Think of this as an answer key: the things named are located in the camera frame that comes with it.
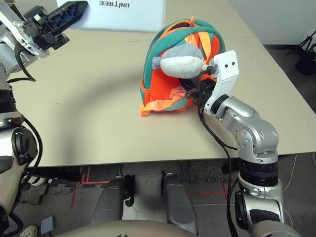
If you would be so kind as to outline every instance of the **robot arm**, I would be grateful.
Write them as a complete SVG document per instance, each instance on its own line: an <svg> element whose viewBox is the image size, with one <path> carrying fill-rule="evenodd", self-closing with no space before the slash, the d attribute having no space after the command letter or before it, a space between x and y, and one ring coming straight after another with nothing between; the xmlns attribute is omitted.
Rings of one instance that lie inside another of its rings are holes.
<svg viewBox="0 0 316 237"><path fill-rule="evenodd" d="M239 71L234 51L216 55L208 69L217 82L206 101L204 112L214 114L221 124L234 136L237 143L241 190L235 193L237 224L250 235L280 236L300 235L283 224L282 183L278 179L276 129L260 118L258 112L230 97Z"/></svg>
<svg viewBox="0 0 316 237"><path fill-rule="evenodd" d="M38 57L48 56L49 48L65 44L68 38L62 32L81 18L86 7L85 1L69 2L50 14L35 7L25 14L24 20L0 0L0 235L12 213L21 176L38 153L32 132L22 126L24 118L16 109L7 79ZM241 190L236 193L235 209L239 227L254 237L272 233L299 237L283 224L275 128L252 107L227 95L239 75L236 53L216 55L208 69L217 83L203 87L207 96L203 99L204 112L216 115L237 142Z"/></svg>
<svg viewBox="0 0 316 237"><path fill-rule="evenodd" d="M23 17L0 0L0 235L8 227L8 216L21 223L12 213L22 189L20 180L38 153L36 164L41 156L33 133L22 126L28 121L16 109L7 79L21 69L27 72L25 68L38 57L49 55L49 48L64 45L68 38L62 32L82 17L86 7L86 1L68 2L47 14L43 7L36 6Z"/></svg>

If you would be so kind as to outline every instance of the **black cable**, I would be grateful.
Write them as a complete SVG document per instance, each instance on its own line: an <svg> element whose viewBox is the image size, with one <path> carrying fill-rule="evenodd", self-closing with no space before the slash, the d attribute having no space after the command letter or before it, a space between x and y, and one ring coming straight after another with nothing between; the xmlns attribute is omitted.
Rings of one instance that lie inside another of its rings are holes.
<svg viewBox="0 0 316 237"><path fill-rule="evenodd" d="M16 223L16 225L18 226L17 229L7 233L7 234L3 234L1 237L12 237L17 235L18 233L21 232L21 230L23 229L23 222L20 219L20 217L18 217L13 211L10 212L9 217Z"/></svg>
<svg viewBox="0 0 316 237"><path fill-rule="evenodd" d="M22 20L25 21L23 15L20 13L20 11L16 8L15 4L12 4L10 6L10 8L12 9L12 11Z"/></svg>
<svg viewBox="0 0 316 237"><path fill-rule="evenodd" d="M201 76L202 76L202 73L199 75L199 77L197 79L197 92L198 92L200 100L203 101L203 95L202 95L201 87L200 87ZM229 148L229 149L237 150L237 148L234 148L234 147L226 145L212 131L212 129L205 122L203 111L204 111L203 107L198 107L197 108L197 112L198 112L198 116L199 116L200 121L202 122L202 124L206 128L206 130L212 135L212 137L215 139L215 141L223 148L223 150L224 150L224 152L225 152L225 154L227 156L227 159L228 159L229 175L228 175L228 198L227 198L227 205L226 205L226 216L227 216L227 222L228 222L229 230L231 232L231 236L232 237L238 237L238 233L237 233L236 228L234 226L234 223L233 223L233 220L232 220L231 209L230 209L230 200L231 200L232 192L233 192L234 187L236 186L236 183L237 183L238 179L236 179L234 181L234 184L232 186L232 159L231 159L231 156L229 155L229 153L228 153L228 151L226 149L226 148Z"/></svg>
<svg viewBox="0 0 316 237"><path fill-rule="evenodd" d="M30 80L30 79L29 78L14 78L14 79L7 80L6 82L7 83L13 83L13 82L17 82L17 81L20 81L20 80Z"/></svg>
<svg viewBox="0 0 316 237"><path fill-rule="evenodd" d="M28 79L30 81L36 81L34 79L34 77L31 76L31 74L28 72L28 70L26 70L26 68L24 67L24 64L22 62L21 59L21 53L25 50L25 48L19 44L19 42L17 42L15 44L15 48L14 48L14 54L15 54L15 59L19 64L19 67L21 68L21 70L24 72L24 74L28 77Z"/></svg>
<svg viewBox="0 0 316 237"><path fill-rule="evenodd" d="M24 121L25 123L30 127L30 129L33 131L33 133L35 134L36 136L36 139L39 143L39 153L38 153L38 157L36 159L36 162L32 168L31 171L29 171L27 177L23 180L22 184L19 186L19 189L18 189L18 192L17 192L17 197L20 196L23 188L25 187L25 185L27 184L27 182L29 181L29 179L32 177L32 175L34 174L36 168L38 167L39 163L40 163L40 159L41 159L41 156L43 154L43 142L41 140L41 137L40 137L40 134L38 133L38 131L36 130L36 128L32 125L32 123L22 115L22 117L24 118Z"/></svg>
<svg viewBox="0 0 316 237"><path fill-rule="evenodd" d="M238 182L238 177L235 179L231 189L228 191L227 205L226 205L227 222L228 222L229 230L230 230L231 235L233 237L238 237L238 233L237 233L236 227L233 223L232 214L231 214L231 197L232 197L232 193L233 193L233 190L234 190L237 182Z"/></svg>
<svg viewBox="0 0 316 237"><path fill-rule="evenodd" d="M198 77L198 80L197 80L197 92L198 92L198 95L200 97L200 100L202 101L203 100L203 95L202 95L202 92L201 92L201 87L200 87L200 81L201 81L201 77L202 77L202 73L199 75ZM207 125L207 123L205 122L205 119L204 119L204 115L203 115L203 109L200 110L202 108L198 107L197 110L198 110L198 116L202 122L202 124L204 125L204 127L206 128L206 130L212 135L212 137L216 140L216 142L220 145L220 146L224 146L224 147L227 147L229 149L232 149L232 150L235 150L237 151L237 148L235 147L231 147L231 146L228 146L226 145L214 132L213 130Z"/></svg>
<svg viewBox="0 0 316 237"><path fill-rule="evenodd" d="M120 172L120 175L123 176L122 169L123 169L123 163L119 166L119 168L117 170L117 176L119 175L119 172Z"/></svg>

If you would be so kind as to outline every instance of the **backpack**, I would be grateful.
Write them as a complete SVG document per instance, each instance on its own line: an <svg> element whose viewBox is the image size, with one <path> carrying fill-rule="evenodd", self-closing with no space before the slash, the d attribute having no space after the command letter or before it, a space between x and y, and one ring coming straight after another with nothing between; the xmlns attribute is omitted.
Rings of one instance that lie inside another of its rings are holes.
<svg viewBox="0 0 316 237"><path fill-rule="evenodd" d="M153 70L152 66L155 56L161 57L166 50L185 43L197 46L206 64L216 54L225 52L221 35L205 21L191 17L164 27L152 41L146 56L140 89L143 99L141 115L147 116L150 111L181 111L193 103L191 98L185 97L179 78L167 76L161 68ZM195 83L196 78L189 80Z"/></svg>

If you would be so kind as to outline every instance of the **gray plush toy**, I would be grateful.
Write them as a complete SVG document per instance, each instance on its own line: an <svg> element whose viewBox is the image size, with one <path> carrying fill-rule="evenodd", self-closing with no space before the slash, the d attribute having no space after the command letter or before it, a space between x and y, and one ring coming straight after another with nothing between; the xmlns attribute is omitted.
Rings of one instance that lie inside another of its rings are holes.
<svg viewBox="0 0 316 237"><path fill-rule="evenodd" d="M153 58L153 69L174 78L190 79L206 70L204 57L198 47L185 43L168 49L163 56Z"/></svg>

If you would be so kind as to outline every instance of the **table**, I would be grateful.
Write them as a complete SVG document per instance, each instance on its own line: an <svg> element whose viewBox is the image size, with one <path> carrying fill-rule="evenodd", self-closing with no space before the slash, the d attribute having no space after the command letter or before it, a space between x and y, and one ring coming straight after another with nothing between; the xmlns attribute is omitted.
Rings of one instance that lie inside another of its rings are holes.
<svg viewBox="0 0 316 237"><path fill-rule="evenodd" d="M225 0L192 4L167 1L166 23L194 15L213 24L227 50L237 53L240 76L232 95L275 126L278 153L314 151L316 115L238 14ZM40 166L226 157L195 106L139 115L143 64L155 34L67 30L66 35L69 43L28 67L36 83L13 85L18 109L41 134ZM232 135L206 117L216 134L235 146Z"/></svg>

